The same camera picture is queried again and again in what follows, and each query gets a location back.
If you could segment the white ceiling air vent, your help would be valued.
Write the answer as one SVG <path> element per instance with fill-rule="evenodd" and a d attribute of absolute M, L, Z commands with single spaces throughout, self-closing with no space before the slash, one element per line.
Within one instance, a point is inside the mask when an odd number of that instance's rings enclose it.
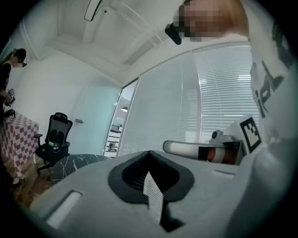
<path fill-rule="evenodd" d="M 130 49 L 127 50 L 123 56 L 122 63 L 124 65 L 133 65 L 144 54 L 156 47 L 162 42 L 161 38 L 157 35 L 153 35 L 150 39 L 139 40 Z"/>

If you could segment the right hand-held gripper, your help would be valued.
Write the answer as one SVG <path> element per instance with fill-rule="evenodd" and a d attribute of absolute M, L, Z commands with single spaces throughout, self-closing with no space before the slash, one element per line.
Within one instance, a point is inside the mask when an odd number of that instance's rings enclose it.
<path fill-rule="evenodd" d="M 243 158 L 261 145 L 261 137 L 252 116 L 234 121 L 223 130 L 212 133 L 209 144 L 166 140 L 165 153 L 212 163 L 240 165 Z"/>

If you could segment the person's white printed shirt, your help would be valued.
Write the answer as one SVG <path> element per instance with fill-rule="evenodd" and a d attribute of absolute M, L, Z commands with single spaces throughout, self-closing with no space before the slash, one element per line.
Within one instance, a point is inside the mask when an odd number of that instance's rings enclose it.
<path fill-rule="evenodd" d="M 251 89 L 265 144 L 298 138 L 298 59 L 273 17 L 255 0 L 241 0 L 249 25 Z"/>

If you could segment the white venetian blinds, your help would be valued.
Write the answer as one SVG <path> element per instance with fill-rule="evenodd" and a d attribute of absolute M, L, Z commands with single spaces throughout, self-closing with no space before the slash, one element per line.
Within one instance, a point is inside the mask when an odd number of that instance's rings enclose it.
<path fill-rule="evenodd" d="M 244 116 L 258 120 L 251 65 L 247 43 L 226 43 L 181 54 L 142 74 L 118 156 L 160 151 L 166 140 L 206 142 Z"/>

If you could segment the frosted glass door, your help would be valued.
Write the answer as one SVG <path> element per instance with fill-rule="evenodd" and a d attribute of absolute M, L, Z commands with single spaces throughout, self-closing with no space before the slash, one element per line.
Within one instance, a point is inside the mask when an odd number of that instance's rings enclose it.
<path fill-rule="evenodd" d="M 74 122 L 69 141 L 72 154 L 102 155 L 121 87 L 109 80 L 95 79 L 82 88 L 73 108 Z"/>

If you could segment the red white checkered tablecloth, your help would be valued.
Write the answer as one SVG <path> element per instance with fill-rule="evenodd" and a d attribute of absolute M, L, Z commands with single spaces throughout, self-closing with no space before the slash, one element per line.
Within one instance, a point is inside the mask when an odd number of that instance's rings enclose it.
<path fill-rule="evenodd" d="M 29 159 L 35 158 L 38 140 L 34 138 L 39 132 L 39 124 L 16 112 L 3 120 L 0 126 L 1 154 L 13 162 L 16 176 L 24 179 L 22 167 Z"/>

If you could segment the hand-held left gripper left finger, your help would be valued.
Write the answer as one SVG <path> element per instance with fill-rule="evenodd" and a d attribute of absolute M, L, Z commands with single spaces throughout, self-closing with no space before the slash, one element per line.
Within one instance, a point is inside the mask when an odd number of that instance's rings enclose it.
<path fill-rule="evenodd" d="M 111 170 L 138 153 L 84 166 L 45 191 L 30 207 L 55 237 L 162 238 L 146 205 L 123 202 L 108 185 Z"/>

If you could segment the black mesh office chair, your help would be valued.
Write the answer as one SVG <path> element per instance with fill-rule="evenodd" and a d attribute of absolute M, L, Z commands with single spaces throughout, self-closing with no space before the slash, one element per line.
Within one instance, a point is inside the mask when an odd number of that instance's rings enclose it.
<path fill-rule="evenodd" d="M 50 116 L 45 143 L 40 142 L 42 134 L 34 135 L 38 141 L 35 155 L 44 161 L 44 166 L 37 169 L 37 174 L 40 174 L 41 170 L 53 167 L 61 159 L 70 155 L 70 143 L 67 141 L 67 136 L 72 125 L 73 122 L 68 119 L 67 115 L 56 112 Z"/>

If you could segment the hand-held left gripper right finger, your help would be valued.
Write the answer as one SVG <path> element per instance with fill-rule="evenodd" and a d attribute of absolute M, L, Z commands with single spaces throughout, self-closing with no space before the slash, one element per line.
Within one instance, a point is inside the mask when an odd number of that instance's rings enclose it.
<path fill-rule="evenodd" d="M 150 238 L 228 238 L 237 168 L 150 152 Z"/>

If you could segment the black shelf rack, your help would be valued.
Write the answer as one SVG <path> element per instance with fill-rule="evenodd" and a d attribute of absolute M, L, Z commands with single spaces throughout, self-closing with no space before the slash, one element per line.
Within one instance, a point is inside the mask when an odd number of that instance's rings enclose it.
<path fill-rule="evenodd" d="M 107 136 L 106 146 L 104 149 L 105 157 L 110 157 L 110 158 L 116 157 L 121 133 L 122 133 L 121 126 L 111 125 Z"/>

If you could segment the black framed ceiling light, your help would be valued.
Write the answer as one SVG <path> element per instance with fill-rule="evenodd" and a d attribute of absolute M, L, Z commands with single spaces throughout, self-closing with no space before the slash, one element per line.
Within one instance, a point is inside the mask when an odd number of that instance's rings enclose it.
<path fill-rule="evenodd" d="M 103 0 L 90 0 L 88 7 L 86 9 L 85 12 L 85 16 L 84 19 L 91 22 L 93 21 L 97 10 L 100 8 L 100 6 L 102 5 L 102 1 Z"/>

